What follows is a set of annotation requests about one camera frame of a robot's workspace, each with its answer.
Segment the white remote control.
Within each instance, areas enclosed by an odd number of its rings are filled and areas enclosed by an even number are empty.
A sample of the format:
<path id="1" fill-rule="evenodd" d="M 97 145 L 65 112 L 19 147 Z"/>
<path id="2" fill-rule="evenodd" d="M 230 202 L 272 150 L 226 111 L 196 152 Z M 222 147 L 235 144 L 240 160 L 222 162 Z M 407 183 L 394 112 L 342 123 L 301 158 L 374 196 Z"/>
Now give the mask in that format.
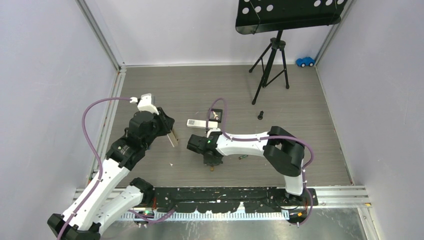
<path id="1" fill-rule="evenodd" d="M 178 146 L 179 138 L 173 129 L 167 134 L 167 138 L 170 141 L 173 148 L 176 148 Z"/>
<path id="2" fill-rule="evenodd" d="M 188 128 L 197 128 L 197 129 L 216 129 L 218 128 L 219 123 L 216 121 L 197 120 L 197 119 L 188 119 L 186 126 Z"/>

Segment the green battery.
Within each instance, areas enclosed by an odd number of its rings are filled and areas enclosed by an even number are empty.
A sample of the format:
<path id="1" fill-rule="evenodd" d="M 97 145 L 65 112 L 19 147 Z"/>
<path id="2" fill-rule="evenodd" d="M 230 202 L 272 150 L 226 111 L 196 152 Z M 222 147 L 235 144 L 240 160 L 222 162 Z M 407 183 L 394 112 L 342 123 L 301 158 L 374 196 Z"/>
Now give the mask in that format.
<path id="1" fill-rule="evenodd" d="M 248 156 L 249 156 L 249 155 L 246 155 L 246 154 L 245 154 L 245 155 L 239 156 L 239 157 L 238 157 L 238 159 L 239 159 L 239 160 L 242 160 L 242 159 L 247 158 Z"/>

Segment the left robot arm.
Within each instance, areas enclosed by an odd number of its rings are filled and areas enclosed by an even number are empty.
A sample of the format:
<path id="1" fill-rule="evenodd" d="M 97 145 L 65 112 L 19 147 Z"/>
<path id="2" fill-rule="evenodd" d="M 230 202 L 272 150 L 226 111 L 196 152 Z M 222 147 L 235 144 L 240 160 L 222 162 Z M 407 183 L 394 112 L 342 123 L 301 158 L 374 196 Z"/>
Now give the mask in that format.
<path id="1" fill-rule="evenodd" d="M 135 206 L 148 207 L 154 187 L 134 178 L 122 193 L 106 201 L 112 191 L 145 156 L 157 137 L 173 132 L 175 120 L 159 107 L 156 113 L 138 111 L 129 121 L 125 134 L 108 150 L 95 178 L 63 213 L 47 221 L 59 240 L 99 240 L 107 228 Z"/>

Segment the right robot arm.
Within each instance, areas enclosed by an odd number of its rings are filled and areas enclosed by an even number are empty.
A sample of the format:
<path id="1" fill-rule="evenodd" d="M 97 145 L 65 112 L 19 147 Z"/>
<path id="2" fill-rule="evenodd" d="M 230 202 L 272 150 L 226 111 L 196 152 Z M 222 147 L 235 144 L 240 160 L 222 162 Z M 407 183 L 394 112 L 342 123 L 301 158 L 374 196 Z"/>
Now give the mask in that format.
<path id="1" fill-rule="evenodd" d="M 230 134 L 219 128 L 206 136 L 191 135 L 187 149 L 203 156 L 203 164 L 219 166 L 223 157 L 248 155 L 265 158 L 283 176 L 285 198 L 291 205 L 299 205 L 306 197 L 302 174 L 305 144 L 279 126 L 255 134 Z"/>

